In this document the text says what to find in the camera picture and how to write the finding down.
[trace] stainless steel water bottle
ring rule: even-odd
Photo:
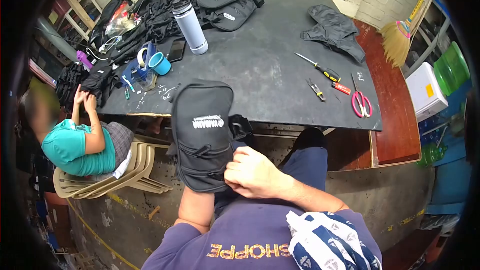
[[[191,52],[193,52],[194,55],[203,54],[208,49],[208,43],[200,27],[200,23],[198,23],[197,15],[195,14],[192,4],[184,0],[174,0],[172,7],[175,20]]]

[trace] zipper pull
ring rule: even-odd
[[[221,181],[224,180],[223,175],[220,175],[220,174],[209,172],[207,175],[208,175],[208,177],[211,177],[211,178],[216,179],[216,180],[221,180]]]
[[[203,145],[202,147],[200,147],[200,149],[195,151],[193,154],[194,155],[203,155],[203,154],[207,153],[211,148],[212,147],[211,147],[210,144],[206,144],[206,145]]]

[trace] toothbrush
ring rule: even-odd
[[[128,81],[127,77],[126,77],[125,75],[123,75],[121,78],[123,78],[123,80],[127,82],[127,84],[129,85],[131,91],[132,91],[133,93],[135,93],[135,89],[134,89],[134,87],[132,86],[132,84],[130,83],[130,81]]]

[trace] purple t-shirt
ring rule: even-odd
[[[237,200],[225,208],[205,234],[186,223],[167,229],[162,243],[141,269],[298,270],[288,251],[292,238],[286,221],[289,211],[304,213],[284,205]],[[381,263],[380,249],[362,215],[351,209],[336,214],[355,225],[359,239]]]

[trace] teal t-shirt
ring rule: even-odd
[[[102,129],[105,149],[85,154],[85,134],[92,133],[91,127],[75,125],[72,119],[65,119],[46,135],[42,142],[43,153],[55,166],[71,175],[86,177],[110,173],[115,170],[115,147],[108,130]]]

